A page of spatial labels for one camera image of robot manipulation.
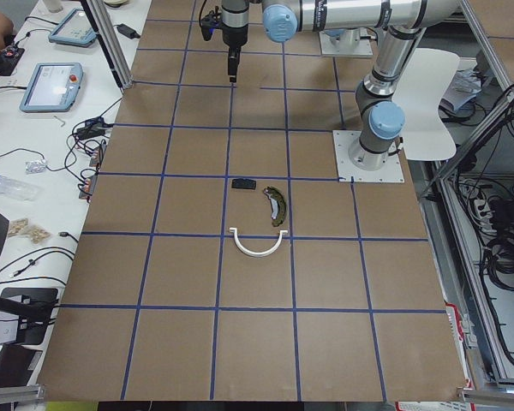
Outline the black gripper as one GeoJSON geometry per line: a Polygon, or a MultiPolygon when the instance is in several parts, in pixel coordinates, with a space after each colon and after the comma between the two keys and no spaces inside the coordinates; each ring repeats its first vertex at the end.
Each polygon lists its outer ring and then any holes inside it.
{"type": "Polygon", "coordinates": [[[227,70],[230,83],[237,82],[241,49],[247,43],[247,12],[221,12],[223,41],[228,50],[227,70]]]}

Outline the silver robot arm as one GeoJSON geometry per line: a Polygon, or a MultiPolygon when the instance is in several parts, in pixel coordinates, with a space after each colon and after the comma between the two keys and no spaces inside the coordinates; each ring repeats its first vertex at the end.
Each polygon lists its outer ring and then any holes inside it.
{"type": "Polygon", "coordinates": [[[449,17],[458,1],[264,1],[262,22],[268,38],[283,43],[297,32],[374,27],[385,30],[371,71],[356,89],[362,118],[350,161],[362,170],[383,167],[405,114],[391,101],[422,33],[449,17]]]}
{"type": "Polygon", "coordinates": [[[228,46],[227,70],[231,83],[236,83],[242,47],[248,41],[249,1],[223,0],[221,21],[223,41],[228,46]]]}

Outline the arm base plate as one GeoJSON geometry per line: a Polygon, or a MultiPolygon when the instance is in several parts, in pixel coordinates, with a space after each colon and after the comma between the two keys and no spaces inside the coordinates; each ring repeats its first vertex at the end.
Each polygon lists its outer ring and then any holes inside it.
{"type": "Polygon", "coordinates": [[[365,151],[360,145],[360,131],[334,130],[333,145],[338,180],[359,183],[404,183],[396,145],[381,154],[365,151]]]}
{"type": "Polygon", "coordinates": [[[323,56],[370,59],[371,37],[365,28],[327,30],[319,33],[323,56]]]}

